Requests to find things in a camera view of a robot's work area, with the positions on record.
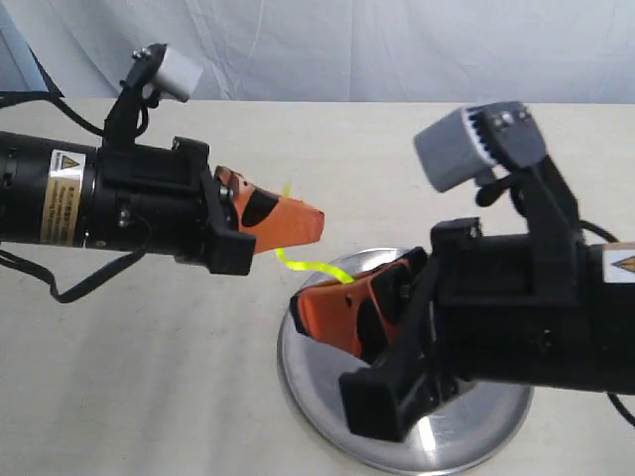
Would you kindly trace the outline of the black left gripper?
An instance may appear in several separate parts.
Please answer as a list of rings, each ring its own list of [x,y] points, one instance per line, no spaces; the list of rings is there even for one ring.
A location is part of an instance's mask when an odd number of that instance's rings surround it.
[[[145,248],[212,274],[248,275],[253,255],[318,242],[324,213],[228,167],[208,164],[209,146],[177,137],[169,149],[99,149],[93,245]],[[222,192],[229,190],[230,197]]]

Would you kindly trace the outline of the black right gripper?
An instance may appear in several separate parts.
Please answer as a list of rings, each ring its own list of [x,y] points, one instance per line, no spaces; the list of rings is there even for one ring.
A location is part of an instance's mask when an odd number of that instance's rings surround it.
[[[415,247],[350,283],[324,281],[290,299],[299,333],[372,360],[339,380],[352,433],[403,440],[479,382],[589,388],[577,222],[485,236],[477,219],[461,218],[437,224],[431,244],[429,257]]]

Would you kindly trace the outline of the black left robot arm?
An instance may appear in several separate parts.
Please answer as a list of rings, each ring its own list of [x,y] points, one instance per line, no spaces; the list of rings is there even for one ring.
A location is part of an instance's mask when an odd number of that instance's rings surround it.
[[[167,255],[244,276],[253,258],[317,242],[323,213],[208,162],[206,143],[118,150],[3,133],[1,237]]]

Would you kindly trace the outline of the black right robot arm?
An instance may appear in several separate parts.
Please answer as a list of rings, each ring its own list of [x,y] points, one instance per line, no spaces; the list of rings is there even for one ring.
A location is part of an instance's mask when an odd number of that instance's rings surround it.
[[[299,333],[362,362],[337,378],[351,433],[401,441],[483,382],[633,393],[634,287],[605,279],[604,246],[580,245],[561,283],[534,276],[526,235],[484,236],[461,218],[431,239],[291,297]]]

